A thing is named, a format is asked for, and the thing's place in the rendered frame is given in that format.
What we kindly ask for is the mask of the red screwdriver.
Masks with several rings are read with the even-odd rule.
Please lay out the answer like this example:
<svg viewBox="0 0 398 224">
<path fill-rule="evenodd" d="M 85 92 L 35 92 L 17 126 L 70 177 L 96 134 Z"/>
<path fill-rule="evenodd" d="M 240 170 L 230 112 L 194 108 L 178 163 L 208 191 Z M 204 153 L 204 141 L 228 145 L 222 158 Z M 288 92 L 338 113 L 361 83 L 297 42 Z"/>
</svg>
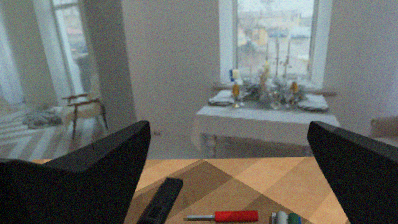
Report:
<svg viewBox="0 0 398 224">
<path fill-rule="evenodd" d="M 258 211 L 215 211 L 215 215 L 187 215 L 187 218 L 216 218 L 216 222 L 259 221 Z"/>
</svg>

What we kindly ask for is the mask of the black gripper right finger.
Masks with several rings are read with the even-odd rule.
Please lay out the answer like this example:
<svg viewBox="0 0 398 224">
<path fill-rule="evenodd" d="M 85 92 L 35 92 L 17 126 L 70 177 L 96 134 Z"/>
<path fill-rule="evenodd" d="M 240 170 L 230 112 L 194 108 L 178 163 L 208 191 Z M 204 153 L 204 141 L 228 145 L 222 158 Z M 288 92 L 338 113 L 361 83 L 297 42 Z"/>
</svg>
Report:
<svg viewBox="0 0 398 224">
<path fill-rule="evenodd" d="M 312 153 L 351 224 L 398 224 L 398 148 L 321 121 Z"/>
</svg>

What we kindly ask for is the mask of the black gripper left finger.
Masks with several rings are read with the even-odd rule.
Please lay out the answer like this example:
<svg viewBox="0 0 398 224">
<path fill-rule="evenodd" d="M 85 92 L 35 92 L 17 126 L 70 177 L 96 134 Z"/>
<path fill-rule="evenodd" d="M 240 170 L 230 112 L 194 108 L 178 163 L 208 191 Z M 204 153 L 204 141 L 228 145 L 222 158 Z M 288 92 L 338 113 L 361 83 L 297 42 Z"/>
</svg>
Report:
<svg viewBox="0 0 398 224">
<path fill-rule="evenodd" d="M 0 158 L 0 220 L 123 224 L 150 139 L 141 120 L 44 164 Z"/>
</svg>

